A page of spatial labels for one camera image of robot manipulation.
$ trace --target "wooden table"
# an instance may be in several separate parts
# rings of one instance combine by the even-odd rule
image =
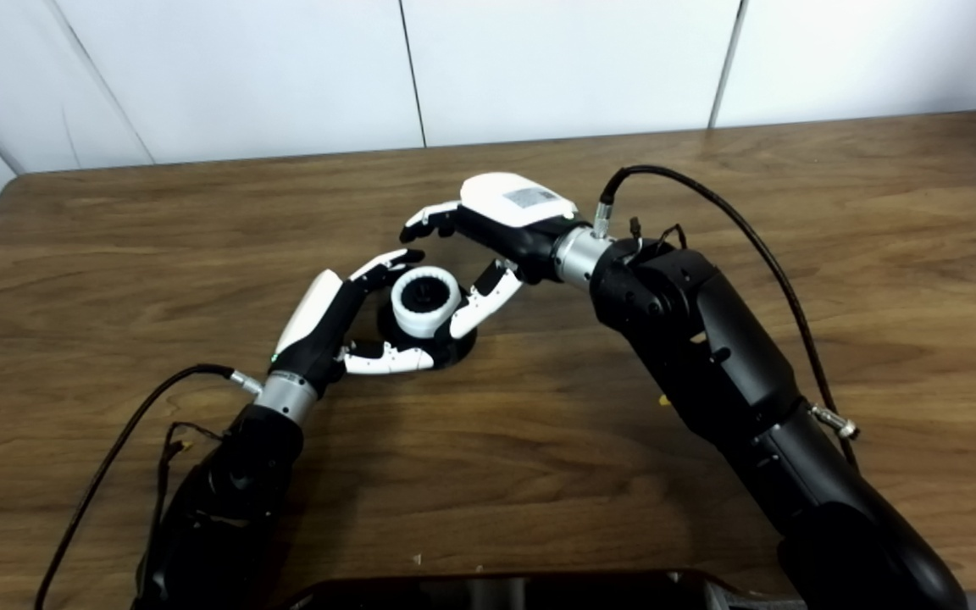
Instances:
[[[189,363],[262,374],[325,267],[396,244],[464,178],[510,170],[592,213],[619,166],[673,166],[763,235],[812,320],[863,471],[976,591],[976,113],[139,169],[13,181],[0,197],[0,609],[27,607],[82,486],[138,402]],[[743,236],[689,192],[628,182],[615,232],[681,221],[816,396]],[[424,242],[470,282],[491,255]],[[363,316],[354,335],[372,333]],[[272,598],[322,579],[698,568],[786,593],[778,536],[620,337],[569,286],[524,289],[456,368],[333,386],[307,424]],[[50,607],[125,607],[160,436],[247,397],[189,381],[121,454]],[[203,451],[185,455],[182,475]]]

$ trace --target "robotic arm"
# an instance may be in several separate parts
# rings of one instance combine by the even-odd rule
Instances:
[[[688,428],[710,441],[784,537],[779,563],[809,607],[965,609],[936,552],[857,474],[818,424],[852,422],[810,404],[793,368],[727,278],[700,253],[607,235],[557,193],[513,174],[465,181],[461,201],[430,206],[402,242],[438,230],[505,258],[520,280],[589,293]]]
[[[475,327],[519,288],[493,263],[464,292],[444,269],[412,268],[415,250],[377,256],[345,280],[332,270],[311,283],[281,333],[264,385],[233,375],[257,394],[186,476],[138,568],[138,610],[239,607],[274,532],[302,425],[343,374],[438,369],[471,350]],[[380,316],[384,342],[345,343],[369,293],[394,286]]]

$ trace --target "panel seam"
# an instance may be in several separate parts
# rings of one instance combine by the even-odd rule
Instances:
[[[92,55],[89,54],[89,50],[86,49],[84,43],[78,37],[77,31],[74,30],[74,26],[70,24],[69,19],[66,19],[66,13],[63,12],[62,8],[59,7],[57,0],[44,0],[44,4],[47,5],[47,10],[51,11],[55,20],[58,22],[58,26],[62,28],[63,34],[66,35],[67,42],[70,46],[74,48],[75,52],[80,59],[81,64],[86,66],[89,74],[92,76],[93,80],[97,84],[97,88],[101,90],[104,94],[108,103],[112,104],[112,108],[115,109],[116,114],[119,118],[123,120],[123,123],[129,129],[133,139],[135,139],[135,144],[141,149],[142,153],[146,154],[146,158],[150,164],[155,165],[156,159],[153,158],[152,152],[148,150],[146,142],[142,139],[141,134],[139,134],[138,129],[135,124],[132,123],[130,117],[127,115],[127,111],[123,108],[123,104],[119,103],[119,98],[115,96],[115,91],[105,80],[104,74],[100,72],[97,68],[97,63],[93,61]]]
[[[713,94],[713,105],[710,107],[710,120],[706,128],[717,127],[718,113],[721,111],[721,100],[725,94],[725,87],[729,84],[729,71],[733,67],[733,58],[736,55],[736,43],[740,40],[740,30],[744,27],[744,14],[748,9],[748,0],[740,0],[740,5],[736,9],[736,20],[733,22],[732,34],[729,34],[729,46],[725,49],[725,61],[721,65],[721,76],[718,78],[718,89]]]
[[[406,57],[409,58],[409,76],[413,81],[413,100],[417,101],[417,121],[421,127],[421,146],[427,148],[427,136],[424,134],[424,113],[419,107],[419,90],[417,89],[417,70],[413,68],[413,49],[409,45],[409,26],[406,24],[406,4],[398,0],[398,11],[402,13],[402,34],[406,37]]]

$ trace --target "white ring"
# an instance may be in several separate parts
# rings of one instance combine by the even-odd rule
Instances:
[[[410,282],[419,278],[435,278],[446,285],[450,294],[446,295],[446,302],[441,308],[433,312],[410,312],[409,308],[402,305],[402,291]],[[394,308],[394,319],[398,321],[398,327],[406,331],[408,335],[415,336],[417,339],[431,339],[435,336],[435,331],[441,327],[442,323],[453,316],[454,310],[458,309],[461,291],[458,289],[458,281],[450,271],[441,267],[417,267],[409,273],[402,275],[395,282],[394,290],[391,290],[391,305]]]

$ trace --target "black object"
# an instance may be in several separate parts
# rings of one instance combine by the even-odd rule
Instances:
[[[828,379],[826,379],[826,372],[824,372],[824,362],[820,359],[820,354],[816,348],[816,341],[812,338],[812,330],[808,325],[808,318],[805,317],[805,309],[801,307],[801,301],[797,298],[796,291],[793,290],[793,285],[790,283],[790,278],[786,277],[785,271],[782,270],[782,266],[779,265],[778,259],[774,257],[774,254],[767,247],[766,243],[763,243],[763,239],[759,238],[759,233],[756,233],[755,229],[748,224],[748,221],[744,219],[744,216],[740,215],[740,212],[736,211],[732,205],[729,205],[728,201],[721,198],[719,194],[708,189],[707,186],[701,184],[700,181],[695,180],[692,177],[685,176],[679,171],[674,169],[668,169],[668,167],[662,167],[659,165],[632,165],[629,167],[621,167],[620,170],[613,174],[612,178],[608,179],[608,183],[605,185],[604,190],[601,192],[601,197],[599,198],[600,204],[612,206],[616,201],[616,191],[619,190],[620,186],[624,184],[624,181],[638,174],[652,174],[655,176],[661,176],[663,178],[668,178],[679,182],[683,186],[688,186],[689,189],[700,194],[702,198],[708,200],[713,205],[717,206],[725,213],[725,216],[729,216],[729,220],[733,221],[736,228],[740,229],[740,232],[744,233],[744,236],[751,242],[751,245],[756,248],[756,252],[759,253],[760,258],[763,262],[767,264],[767,268],[770,269],[770,273],[774,275],[774,280],[778,281],[779,288],[782,289],[782,294],[785,295],[785,301],[790,305],[790,312],[793,313],[793,319],[797,323],[797,329],[801,333],[801,343],[805,345],[805,352],[808,354],[808,363],[812,368],[812,375],[816,377],[816,386],[820,391],[820,396],[823,398],[823,404],[826,406],[831,413],[838,413],[838,407],[834,402],[834,395],[830,393],[830,384]],[[685,239],[685,233],[680,225],[675,225],[674,228],[669,229],[662,234],[662,241],[665,241],[666,236],[669,236],[671,231],[677,231],[680,236],[680,246],[682,248],[688,247],[688,241]],[[841,452],[846,456],[846,461],[857,470],[857,456],[853,455],[853,445],[849,439],[839,439],[838,444],[840,444]]]
[[[446,305],[450,288],[439,278],[424,275],[412,280],[402,290],[402,305],[412,313],[434,312]]]
[[[135,610],[239,607],[258,571],[302,450],[299,426],[248,405],[191,469],[138,568]]]
[[[108,455],[104,456],[104,460],[97,467],[97,472],[92,476],[92,481],[89,482],[84,493],[81,494],[81,501],[78,502],[77,508],[74,509],[74,514],[70,517],[69,524],[66,524],[66,531],[63,532],[63,538],[58,542],[58,547],[55,548],[55,553],[51,556],[51,563],[47,565],[47,572],[44,572],[43,579],[40,580],[40,588],[36,591],[36,599],[32,602],[32,606],[36,610],[43,610],[43,602],[47,599],[47,591],[51,588],[51,580],[54,580],[55,572],[58,572],[58,566],[63,562],[63,557],[66,556],[66,549],[69,548],[70,541],[74,539],[74,533],[77,532],[78,525],[81,524],[81,518],[85,517],[86,510],[89,509],[89,503],[92,502],[92,498],[97,494],[97,489],[100,489],[100,483],[104,480],[104,475],[108,474],[108,469],[112,467],[112,462],[119,455],[120,449],[123,449],[123,446],[127,444],[130,433],[135,431],[138,422],[148,412],[153,402],[156,402],[156,399],[160,398],[160,395],[164,394],[171,386],[177,385],[177,383],[187,377],[191,377],[191,375],[217,374],[220,377],[228,379],[232,377],[235,371],[232,367],[221,366],[221,364],[194,364],[193,367],[187,367],[177,372],[177,374],[171,375],[163,383],[156,386],[156,389],[152,390],[152,393],[142,401],[142,404],[135,410],[135,414],[132,414],[127,424],[123,426],[123,432],[119,433],[119,437],[112,444],[112,448],[108,449]]]
[[[808,606],[965,609],[936,552],[810,418],[793,368],[728,279],[694,250],[655,242],[632,258],[636,246],[613,243],[594,269],[597,319],[785,536],[779,563]]]

